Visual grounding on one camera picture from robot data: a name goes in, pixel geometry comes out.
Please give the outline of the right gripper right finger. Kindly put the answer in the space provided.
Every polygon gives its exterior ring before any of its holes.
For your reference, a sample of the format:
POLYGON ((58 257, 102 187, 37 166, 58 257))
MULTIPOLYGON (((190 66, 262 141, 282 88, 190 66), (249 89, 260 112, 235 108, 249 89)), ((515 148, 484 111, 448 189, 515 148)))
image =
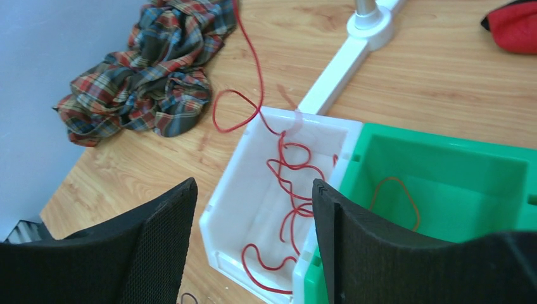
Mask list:
POLYGON ((500 231, 451 243, 410 231, 312 187, 330 303, 535 303, 536 233, 500 231))

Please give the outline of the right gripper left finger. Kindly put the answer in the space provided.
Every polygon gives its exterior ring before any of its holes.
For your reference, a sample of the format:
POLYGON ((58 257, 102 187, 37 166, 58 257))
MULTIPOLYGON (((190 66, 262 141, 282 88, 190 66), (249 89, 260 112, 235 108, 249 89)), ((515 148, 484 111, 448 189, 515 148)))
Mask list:
POLYGON ((175 303, 198 187, 159 197, 63 239, 1 244, 2 303, 175 303))

